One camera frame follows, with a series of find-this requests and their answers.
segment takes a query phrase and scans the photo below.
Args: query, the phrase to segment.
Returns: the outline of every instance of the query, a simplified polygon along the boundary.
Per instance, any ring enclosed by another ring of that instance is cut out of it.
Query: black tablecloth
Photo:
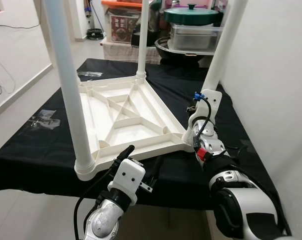
[[[99,59],[87,59],[78,72],[100,72],[101,77],[82,76],[82,81],[133,76],[137,64]],[[207,69],[177,68],[174,66],[146,65],[147,80],[186,128],[189,105],[195,91],[200,91]],[[231,98],[219,85],[222,102],[216,116],[219,138],[225,145],[250,145]],[[0,190],[21,189],[32,193],[80,196],[94,181],[80,181],[74,172],[75,155],[59,89],[40,109],[56,111],[53,119],[60,120],[54,129],[34,127],[27,121],[0,149]],[[264,184],[273,195],[276,189],[252,146],[240,156],[241,167]],[[147,173],[155,158],[143,160]],[[100,189],[106,188],[110,178],[105,179],[88,197],[95,198]],[[166,154],[159,180],[152,194],[139,190],[138,203],[162,207],[208,210],[212,203],[209,197],[208,179],[203,175],[194,153],[177,151]]]

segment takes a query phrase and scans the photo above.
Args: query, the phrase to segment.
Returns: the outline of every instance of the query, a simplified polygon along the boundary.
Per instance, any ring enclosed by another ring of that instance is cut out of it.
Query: gray cable
[[[12,75],[9,73],[9,71],[3,66],[3,64],[0,62],[0,66],[4,69],[4,71],[10,76],[12,82],[13,82],[13,90],[9,93],[6,91],[6,89],[4,87],[2,87],[4,89],[4,91],[7,93],[7,94],[11,94],[15,91],[15,86],[16,86],[16,82],[15,80],[13,79]]]
[[[8,28],[12,28],[12,29],[32,29],[35,28],[37,26],[39,26],[41,24],[41,17],[42,17],[42,0],[40,0],[40,16],[39,16],[39,23],[37,25],[34,26],[30,26],[30,27],[23,27],[23,26],[8,26],[8,25],[3,25],[0,24],[0,27],[8,27]]]

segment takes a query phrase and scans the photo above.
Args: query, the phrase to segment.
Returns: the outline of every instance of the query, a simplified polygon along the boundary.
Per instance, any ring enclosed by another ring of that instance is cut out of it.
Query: white floor tile
[[[45,194],[20,193],[0,227],[0,240],[36,240],[34,229],[52,198],[54,196]]]
[[[0,226],[5,217],[7,217],[19,194],[20,191],[11,189],[0,191]]]
[[[47,208],[47,212],[41,217],[35,227],[34,233],[38,236],[37,239],[74,239],[73,212],[77,200],[77,197],[56,196],[50,208]],[[80,239],[83,239],[83,220],[93,207],[94,202],[95,200],[93,199],[84,199],[78,210],[78,232]]]

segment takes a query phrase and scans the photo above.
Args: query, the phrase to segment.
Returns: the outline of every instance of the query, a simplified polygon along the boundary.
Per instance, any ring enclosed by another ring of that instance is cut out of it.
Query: power cable
[[[79,232],[77,229],[77,211],[79,209],[79,206],[81,202],[83,201],[84,197],[86,194],[91,191],[102,179],[104,179],[106,176],[108,176],[112,171],[112,168],[110,168],[102,177],[100,177],[95,183],[92,184],[79,198],[79,200],[76,202],[75,208],[74,208],[74,213],[73,213],[73,227],[74,227],[74,235],[75,235],[75,240],[79,240]]]
[[[5,28],[12,28],[12,29],[32,29],[35,28],[37,26],[39,26],[41,24],[41,17],[42,17],[42,0],[40,0],[40,16],[39,16],[39,23],[37,25],[34,26],[30,26],[30,27],[24,27],[24,26],[9,26],[9,25],[4,25],[4,24],[0,24],[0,27],[5,27]]]
[[[206,117],[206,119],[205,119],[205,122],[204,122],[203,126],[201,127],[201,129],[200,129],[199,132],[197,133],[197,136],[196,136],[196,137],[197,137],[198,140],[200,139],[201,133],[203,132],[203,130],[204,130],[206,124],[207,124],[208,121],[210,120],[211,113],[212,113],[212,108],[211,108],[211,105],[210,105],[209,101],[207,101],[206,98],[204,98],[204,97],[202,97],[202,100],[203,100],[204,102],[206,102],[207,107],[209,108],[209,113],[208,113],[208,115],[207,115],[207,117]]]
[[[13,90],[11,92],[7,92],[6,89],[4,87],[2,87],[4,89],[4,91],[7,93],[7,94],[11,94],[15,91],[15,87],[16,87],[16,82],[14,80],[14,78],[12,77],[12,75],[10,74],[10,72],[5,68],[5,66],[3,66],[3,64],[0,62],[0,66],[4,69],[4,71],[10,76],[12,82],[13,82]]]

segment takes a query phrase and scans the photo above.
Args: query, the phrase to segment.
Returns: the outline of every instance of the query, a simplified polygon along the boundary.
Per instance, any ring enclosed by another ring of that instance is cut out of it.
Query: red component
[[[206,153],[207,153],[207,151],[204,148],[201,147],[197,151],[197,156],[199,156],[200,160],[202,160],[204,162],[204,156],[205,156]]]

